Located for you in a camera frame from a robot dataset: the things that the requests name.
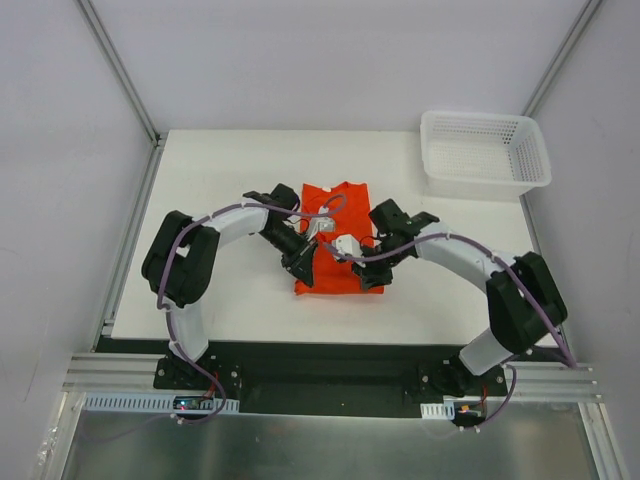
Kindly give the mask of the orange t shirt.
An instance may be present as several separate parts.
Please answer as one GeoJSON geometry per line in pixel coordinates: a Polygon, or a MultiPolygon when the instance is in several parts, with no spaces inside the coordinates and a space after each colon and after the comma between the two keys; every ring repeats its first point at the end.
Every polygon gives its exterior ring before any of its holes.
{"type": "Polygon", "coordinates": [[[335,221],[333,232],[319,232],[315,238],[319,241],[313,259],[314,286],[308,287],[300,280],[294,284],[296,295],[381,295],[384,287],[374,287],[367,291],[361,288],[360,279],[351,271],[351,263],[337,262],[323,246],[340,235],[350,234],[364,246],[374,244],[373,225],[369,219],[371,210],[368,185],[366,183],[342,182],[335,187],[317,187],[310,184],[302,186],[300,210],[305,213],[318,213],[321,207],[333,196],[344,194],[346,206],[332,219],[335,221]]]}

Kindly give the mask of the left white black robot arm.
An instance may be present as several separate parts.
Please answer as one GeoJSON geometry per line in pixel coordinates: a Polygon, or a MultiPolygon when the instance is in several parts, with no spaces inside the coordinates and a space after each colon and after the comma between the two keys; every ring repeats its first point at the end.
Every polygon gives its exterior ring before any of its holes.
{"type": "Polygon", "coordinates": [[[304,285],[314,285],[317,242],[287,225],[299,196],[280,183],[269,193],[251,191],[241,201],[210,216],[195,219],[169,212],[143,261],[141,274],[157,295],[166,315],[170,351],[181,359],[176,375],[188,388],[204,387],[210,363],[200,301],[206,293],[218,250],[245,236],[258,234],[281,253],[281,265],[304,285]]]}

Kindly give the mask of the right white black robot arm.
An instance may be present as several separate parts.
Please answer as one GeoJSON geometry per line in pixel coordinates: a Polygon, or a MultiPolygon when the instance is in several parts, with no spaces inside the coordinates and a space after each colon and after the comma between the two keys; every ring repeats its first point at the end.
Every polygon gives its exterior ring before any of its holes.
{"type": "Polygon", "coordinates": [[[410,216],[393,200],[373,209],[374,246],[344,236],[339,253],[353,258],[352,271],[365,290],[391,283],[392,269],[408,257],[439,265],[485,294],[489,325],[457,354],[432,370],[431,387],[443,395],[473,394],[486,373],[556,336],[568,310],[544,258],[535,253],[499,254],[449,229],[427,212],[410,216]]]}

